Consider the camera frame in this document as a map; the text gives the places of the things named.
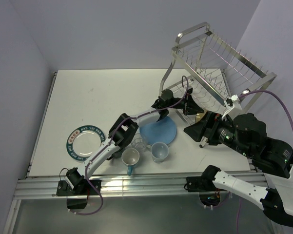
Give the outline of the blue plastic plate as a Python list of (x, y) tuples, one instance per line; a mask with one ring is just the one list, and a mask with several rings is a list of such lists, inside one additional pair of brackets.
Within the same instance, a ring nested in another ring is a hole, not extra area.
[(158, 122), (152, 122), (140, 127), (139, 131), (146, 138), (149, 145), (158, 142), (168, 145), (175, 139), (177, 127), (170, 117), (165, 117)]

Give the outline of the stainless steel dish rack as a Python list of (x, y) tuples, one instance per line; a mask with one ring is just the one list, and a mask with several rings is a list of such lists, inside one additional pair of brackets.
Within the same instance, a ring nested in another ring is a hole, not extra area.
[(210, 30), (207, 22), (188, 28), (176, 37), (171, 50), (172, 62), (163, 76), (159, 90), (176, 65), (185, 69), (193, 88), (193, 99), (203, 109), (231, 118), (245, 114), (260, 97), (242, 98), (234, 107), (226, 99), (254, 90), (266, 90), (276, 74), (247, 58)]

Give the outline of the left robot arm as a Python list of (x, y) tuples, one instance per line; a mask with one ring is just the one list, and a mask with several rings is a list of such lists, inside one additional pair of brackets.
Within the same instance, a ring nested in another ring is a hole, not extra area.
[(192, 92), (192, 87), (187, 88), (181, 98), (176, 98), (173, 91), (165, 89), (149, 110), (133, 116), (121, 114), (99, 149), (85, 162), (66, 172), (65, 182), (68, 184), (68, 190), (75, 195), (83, 193), (86, 179), (91, 177), (107, 158), (127, 147), (140, 127), (164, 120), (169, 114), (169, 109), (180, 109), (186, 115), (202, 112), (202, 108), (192, 98)]

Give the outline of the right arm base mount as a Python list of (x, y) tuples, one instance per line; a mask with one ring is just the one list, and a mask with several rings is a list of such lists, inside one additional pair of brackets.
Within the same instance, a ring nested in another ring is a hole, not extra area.
[(189, 193), (198, 193), (201, 206), (209, 210), (221, 207), (228, 199), (232, 198), (230, 192), (216, 188), (211, 181), (202, 176), (186, 177), (183, 189)]

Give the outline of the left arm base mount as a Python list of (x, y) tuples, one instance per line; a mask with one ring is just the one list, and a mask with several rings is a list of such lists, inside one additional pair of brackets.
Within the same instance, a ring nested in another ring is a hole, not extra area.
[(58, 182), (56, 196), (66, 197), (66, 206), (68, 209), (84, 209), (91, 195), (98, 195), (98, 193), (86, 180), (83, 180), (81, 185), (78, 185), (74, 189), (72, 189), (65, 180)]

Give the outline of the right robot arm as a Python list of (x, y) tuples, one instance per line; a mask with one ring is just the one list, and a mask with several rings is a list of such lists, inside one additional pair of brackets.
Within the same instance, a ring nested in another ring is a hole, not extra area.
[(223, 144), (249, 158), (274, 184), (256, 186), (209, 165), (201, 176), (187, 178), (187, 191), (226, 190), (255, 204), (273, 222), (293, 228), (293, 149), (288, 143), (268, 137), (266, 124), (251, 113), (222, 120), (207, 112), (184, 132), (195, 142), (205, 137), (211, 146)]

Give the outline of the black bowl tan outside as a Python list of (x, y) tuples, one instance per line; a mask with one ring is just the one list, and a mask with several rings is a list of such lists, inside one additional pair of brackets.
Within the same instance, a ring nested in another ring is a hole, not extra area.
[(197, 113), (195, 116), (195, 123), (200, 122), (204, 116), (205, 113)]

